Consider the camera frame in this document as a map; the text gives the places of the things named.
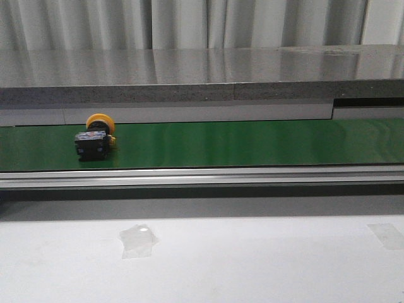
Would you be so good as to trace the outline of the white pleated curtain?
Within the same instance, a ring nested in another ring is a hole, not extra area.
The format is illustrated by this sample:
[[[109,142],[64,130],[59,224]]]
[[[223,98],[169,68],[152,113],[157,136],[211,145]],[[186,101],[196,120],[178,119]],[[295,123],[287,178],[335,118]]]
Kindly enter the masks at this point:
[[[402,1],[1,2],[3,50],[402,43]]]

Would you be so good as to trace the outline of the white panel under counter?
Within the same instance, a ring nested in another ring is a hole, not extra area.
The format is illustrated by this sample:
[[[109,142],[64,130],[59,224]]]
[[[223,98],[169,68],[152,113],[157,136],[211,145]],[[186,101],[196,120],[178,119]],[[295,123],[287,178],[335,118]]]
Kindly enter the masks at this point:
[[[95,113],[116,123],[402,118],[402,98],[297,98],[204,102],[3,105],[2,126],[84,124]]]

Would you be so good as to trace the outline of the aluminium conveyor frame rail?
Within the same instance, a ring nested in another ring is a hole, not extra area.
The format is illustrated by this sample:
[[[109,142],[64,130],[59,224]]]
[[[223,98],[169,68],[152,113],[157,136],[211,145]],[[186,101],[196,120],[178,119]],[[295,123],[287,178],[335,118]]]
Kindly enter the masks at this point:
[[[59,170],[1,173],[1,189],[3,190],[348,182],[368,184],[401,181],[403,181],[402,164]]]

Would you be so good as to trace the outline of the clear tape patch left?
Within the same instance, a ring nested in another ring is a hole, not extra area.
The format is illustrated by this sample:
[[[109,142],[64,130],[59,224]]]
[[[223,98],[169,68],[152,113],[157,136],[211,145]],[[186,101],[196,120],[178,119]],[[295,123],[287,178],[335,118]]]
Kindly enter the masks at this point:
[[[119,239],[123,245],[122,259],[150,257],[153,247],[160,242],[146,224],[136,224],[130,229],[121,231]]]

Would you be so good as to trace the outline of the grey speckled stone counter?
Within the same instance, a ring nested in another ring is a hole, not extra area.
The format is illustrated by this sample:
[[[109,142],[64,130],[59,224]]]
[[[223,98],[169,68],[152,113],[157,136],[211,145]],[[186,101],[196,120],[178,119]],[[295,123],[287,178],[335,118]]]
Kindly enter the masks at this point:
[[[1,52],[4,109],[402,96],[397,45]]]

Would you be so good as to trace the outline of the yellow push button switch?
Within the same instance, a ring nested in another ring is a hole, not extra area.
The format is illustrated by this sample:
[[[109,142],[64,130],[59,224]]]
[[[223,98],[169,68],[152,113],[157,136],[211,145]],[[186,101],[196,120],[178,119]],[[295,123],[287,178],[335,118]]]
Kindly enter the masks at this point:
[[[116,145],[114,120],[101,113],[91,115],[86,120],[86,131],[74,136],[74,144],[79,161],[105,160],[110,149]]]

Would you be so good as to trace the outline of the green conveyor belt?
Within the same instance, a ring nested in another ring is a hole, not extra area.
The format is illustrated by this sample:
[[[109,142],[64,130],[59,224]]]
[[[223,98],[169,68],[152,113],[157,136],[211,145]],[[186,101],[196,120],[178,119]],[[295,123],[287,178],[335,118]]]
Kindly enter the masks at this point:
[[[81,162],[82,125],[1,128],[1,170],[358,165],[403,162],[402,119],[120,124],[105,160]]]

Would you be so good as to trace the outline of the clear tape strip right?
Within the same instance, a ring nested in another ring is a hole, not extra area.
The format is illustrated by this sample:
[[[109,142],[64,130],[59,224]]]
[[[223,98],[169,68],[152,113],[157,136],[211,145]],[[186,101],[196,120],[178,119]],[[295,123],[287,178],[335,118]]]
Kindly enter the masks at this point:
[[[403,234],[393,224],[369,224],[368,228],[379,239],[385,249],[403,250]]]

